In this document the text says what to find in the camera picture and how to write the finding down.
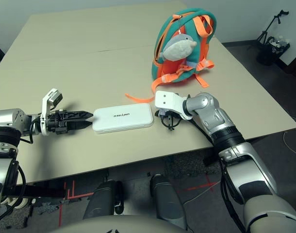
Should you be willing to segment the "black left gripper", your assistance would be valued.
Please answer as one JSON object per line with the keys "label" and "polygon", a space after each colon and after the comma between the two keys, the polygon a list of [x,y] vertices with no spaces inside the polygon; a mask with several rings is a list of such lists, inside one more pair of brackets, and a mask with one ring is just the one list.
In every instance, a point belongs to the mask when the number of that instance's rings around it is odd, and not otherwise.
{"label": "black left gripper", "polygon": [[85,129],[92,124],[90,121],[70,121],[71,119],[89,119],[93,117],[92,113],[86,111],[58,110],[49,115],[47,121],[48,131],[50,133],[65,134],[71,130]]}

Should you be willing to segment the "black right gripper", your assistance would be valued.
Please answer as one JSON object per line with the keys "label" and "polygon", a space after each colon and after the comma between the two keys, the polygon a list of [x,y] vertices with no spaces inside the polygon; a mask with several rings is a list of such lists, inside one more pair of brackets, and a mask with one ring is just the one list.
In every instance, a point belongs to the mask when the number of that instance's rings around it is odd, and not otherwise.
{"label": "black right gripper", "polygon": [[173,131],[182,121],[182,117],[173,111],[157,110],[155,116],[158,117],[163,126],[169,131]]}

